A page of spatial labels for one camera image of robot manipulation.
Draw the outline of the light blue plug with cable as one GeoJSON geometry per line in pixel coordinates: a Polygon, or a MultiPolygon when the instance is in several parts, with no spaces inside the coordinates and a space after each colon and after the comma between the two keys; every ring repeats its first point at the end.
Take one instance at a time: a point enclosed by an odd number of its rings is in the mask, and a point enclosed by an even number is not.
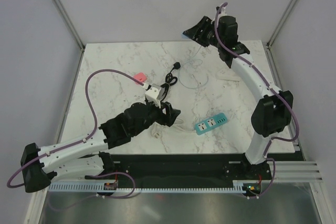
{"type": "Polygon", "coordinates": [[[182,63],[178,71],[178,81],[179,83],[190,90],[197,90],[205,85],[207,85],[209,77],[205,73],[205,80],[202,79],[202,75],[198,76],[200,70],[198,69],[202,64],[202,59],[197,59],[197,54],[199,53],[202,46],[198,46],[195,52],[191,53],[188,58],[182,63]]]}

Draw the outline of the pink plug adapter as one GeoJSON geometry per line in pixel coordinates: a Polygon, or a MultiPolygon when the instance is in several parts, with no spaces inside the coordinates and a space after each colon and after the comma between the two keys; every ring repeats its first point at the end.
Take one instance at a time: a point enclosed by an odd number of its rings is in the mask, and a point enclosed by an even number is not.
{"type": "Polygon", "coordinates": [[[139,72],[135,74],[134,79],[139,81],[140,83],[145,83],[147,81],[147,76],[143,72],[139,72]]]}

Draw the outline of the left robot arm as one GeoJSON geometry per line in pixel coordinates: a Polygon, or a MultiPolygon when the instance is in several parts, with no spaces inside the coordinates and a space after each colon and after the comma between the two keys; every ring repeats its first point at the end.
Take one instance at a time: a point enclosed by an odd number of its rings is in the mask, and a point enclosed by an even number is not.
{"type": "Polygon", "coordinates": [[[169,102],[160,106],[137,102],[80,140],[43,147],[36,143],[26,145],[20,161],[25,192],[34,193],[48,187],[54,178],[60,178],[56,168],[67,162],[124,145],[154,123],[171,127],[180,114],[169,102]]]}

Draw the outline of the teal power strip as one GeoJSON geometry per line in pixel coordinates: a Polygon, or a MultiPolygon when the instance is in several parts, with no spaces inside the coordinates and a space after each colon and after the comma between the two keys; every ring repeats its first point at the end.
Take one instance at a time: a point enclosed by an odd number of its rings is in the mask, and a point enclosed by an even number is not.
{"type": "Polygon", "coordinates": [[[211,118],[205,119],[195,124],[194,130],[197,135],[205,134],[213,129],[216,129],[228,122],[228,119],[224,113],[219,113],[211,118]]]}

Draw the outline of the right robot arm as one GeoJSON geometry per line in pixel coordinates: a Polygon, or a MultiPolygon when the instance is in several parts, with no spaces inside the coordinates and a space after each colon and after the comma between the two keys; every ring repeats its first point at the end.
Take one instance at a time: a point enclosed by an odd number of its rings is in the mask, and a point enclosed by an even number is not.
{"type": "Polygon", "coordinates": [[[272,86],[256,68],[249,49],[239,42],[237,31],[235,17],[220,17],[215,25],[204,16],[195,26],[183,31],[183,35],[202,47],[216,47],[220,59],[243,80],[257,102],[251,116],[253,138],[240,166],[241,174],[251,179],[259,173],[258,164],[266,160],[272,139],[290,124],[293,95],[272,86]]]}

